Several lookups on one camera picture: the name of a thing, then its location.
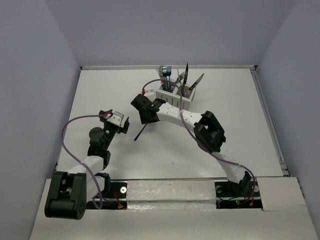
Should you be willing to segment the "purple iridescent fork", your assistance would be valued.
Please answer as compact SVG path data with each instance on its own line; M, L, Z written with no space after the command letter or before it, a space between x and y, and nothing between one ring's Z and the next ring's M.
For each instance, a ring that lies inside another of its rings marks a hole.
M144 126L142 127L142 129L139 131L139 133L136 135L136 137L134 138L134 141L137 141L138 138L140 137L140 135L142 134L142 132L144 131L144 129L146 128L146 126L148 125L148 123L144 124Z

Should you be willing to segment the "silver fork teal marbled handle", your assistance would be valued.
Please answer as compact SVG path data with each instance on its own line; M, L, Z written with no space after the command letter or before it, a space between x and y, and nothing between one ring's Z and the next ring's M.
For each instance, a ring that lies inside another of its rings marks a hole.
M163 75L163 72L162 72L162 67L156 69L156 72L157 72L158 77L159 77L159 79L161 81L162 90L165 90L166 82L165 82L164 75Z

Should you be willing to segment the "blue iridescent fork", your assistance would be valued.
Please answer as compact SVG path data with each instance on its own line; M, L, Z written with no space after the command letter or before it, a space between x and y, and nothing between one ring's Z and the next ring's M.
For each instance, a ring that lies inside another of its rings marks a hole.
M168 65L163 65L162 66L162 74L163 76L168 79L168 83L167 83L167 91L171 92L171 74L172 74L172 67L168 66Z

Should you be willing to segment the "silver fork black riveted handle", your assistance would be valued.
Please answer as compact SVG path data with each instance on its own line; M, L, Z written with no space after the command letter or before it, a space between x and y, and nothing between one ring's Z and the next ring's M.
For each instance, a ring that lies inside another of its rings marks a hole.
M185 72L179 73L179 71L177 70L177 73L178 73L178 76L177 76L177 79L174 83L182 85Z

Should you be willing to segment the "silver knife teal marbled handle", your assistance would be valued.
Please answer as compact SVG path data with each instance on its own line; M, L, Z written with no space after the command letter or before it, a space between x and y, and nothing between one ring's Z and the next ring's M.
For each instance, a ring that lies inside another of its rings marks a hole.
M190 92L192 92L193 89L195 89L196 86L201 82L201 80L203 79L203 77L204 77L204 73L188 88L188 90L189 90Z

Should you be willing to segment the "silver knife black speckled handle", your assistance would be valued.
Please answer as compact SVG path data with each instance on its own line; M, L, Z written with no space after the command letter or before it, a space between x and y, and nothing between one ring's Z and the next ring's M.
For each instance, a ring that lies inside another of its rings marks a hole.
M187 63L186 67L185 67L185 71L184 71L183 82L182 82L182 85L181 85L181 94L183 96L185 95L185 85L186 85L187 80L188 80L188 73L189 73L189 64Z

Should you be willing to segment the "plain silver fork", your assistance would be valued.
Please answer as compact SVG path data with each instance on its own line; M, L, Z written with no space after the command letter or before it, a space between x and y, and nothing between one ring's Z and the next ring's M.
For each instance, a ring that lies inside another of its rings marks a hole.
M163 65L160 65L158 68L158 75L159 75L159 79L161 80L161 87L162 90L165 90L166 88L166 81L164 79L164 75L163 75Z

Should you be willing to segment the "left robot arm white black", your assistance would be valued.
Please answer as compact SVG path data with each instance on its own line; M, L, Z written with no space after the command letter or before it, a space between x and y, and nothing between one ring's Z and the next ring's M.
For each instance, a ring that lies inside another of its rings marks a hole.
M103 123L89 133L89 147L84 160L77 159L76 166L66 171L56 171L50 181L44 207L47 218L80 220L87 204L97 209L104 204L122 210L126 204L119 199L120 190L112 186L110 175L105 173L111 153L108 150L117 134L126 134L130 122L120 112L101 110L97 114Z

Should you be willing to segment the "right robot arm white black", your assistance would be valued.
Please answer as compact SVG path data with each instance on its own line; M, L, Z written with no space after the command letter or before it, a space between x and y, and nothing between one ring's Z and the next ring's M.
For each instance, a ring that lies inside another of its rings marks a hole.
M197 145L218 161L230 182L231 192L235 196L242 196L248 191L252 175L243 165L227 160L220 154L226 142L225 131L212 112L190 112L160 98L151 101L142 94L138 94L131 105L138 111L143 125L167 122L185 128Z

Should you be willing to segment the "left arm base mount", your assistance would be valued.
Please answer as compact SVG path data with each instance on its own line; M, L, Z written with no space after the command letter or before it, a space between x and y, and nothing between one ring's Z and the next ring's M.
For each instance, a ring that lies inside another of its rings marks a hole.
M109 188L101 191L102 210L124 210L127 208L127 181L111 181Z

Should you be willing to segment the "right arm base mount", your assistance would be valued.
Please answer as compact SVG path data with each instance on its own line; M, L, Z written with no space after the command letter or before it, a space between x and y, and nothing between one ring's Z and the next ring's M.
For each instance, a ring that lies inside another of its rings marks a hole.
M218 210L223 209L262 209L262 199L258 182L249 183L246 190L241 190L239 186L229 181L216 181L215 205Z

